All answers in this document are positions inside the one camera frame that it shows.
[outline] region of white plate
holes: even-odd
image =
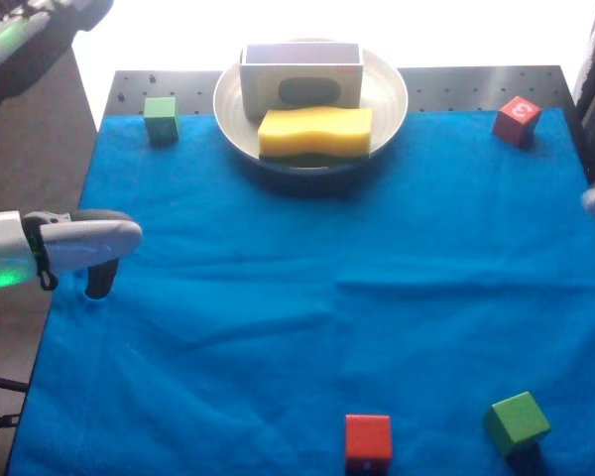
[[[408,112],[408,90],[399,72],[374,53],[363,50],[364,75],[361,84],[360,107],[373,110],[370,159],[383,150],[401,128]],[[238,64],[222,73],[214,91],[214,114],[227,140],[255,164],[293,175],[334,174],[360,164],[319,167],[315,169],[269,164],[259,159],[258,127],[261,121],[245,116],[240,89]]]

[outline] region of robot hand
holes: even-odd
[[[36,211],[24,217],[17,211],[0,212],[0,288],[39,277],[42,289],[52,291],[57,274],[88,268],[86,294],[104,298],[119,258],[142,238],[141,227],[116,211]]]

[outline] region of blue cloth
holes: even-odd
[[[243,176],[211,117],[165,149],[107,118],[81,205],[145,241],[107,299],[62,278],[10,474],[342,475],[344,416],[381,414],[393,475],[507,475],[482,417],[526,390],[551,474],[595,474],[586,180],[561,111],[528,152],[494,118],[411,114],[319,199]]]

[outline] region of red cube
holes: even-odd
[[[393,459],[389,416],[346,416],[346,470],[385,473]]]
[[[516,96],[498,112],[494,134],[516,147],[524,146],[530,142],[541,113],[535,104]]]

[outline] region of gray floor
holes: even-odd
[[[0,211],[76,208],[96,131],[72,51],[35,86],[0,108]],[[50,296],[35,283],[0,291],[0,377],[27,382]],[[21,395],[0,391],[0,414]],[[14,430],[0,431],[0,475]]]

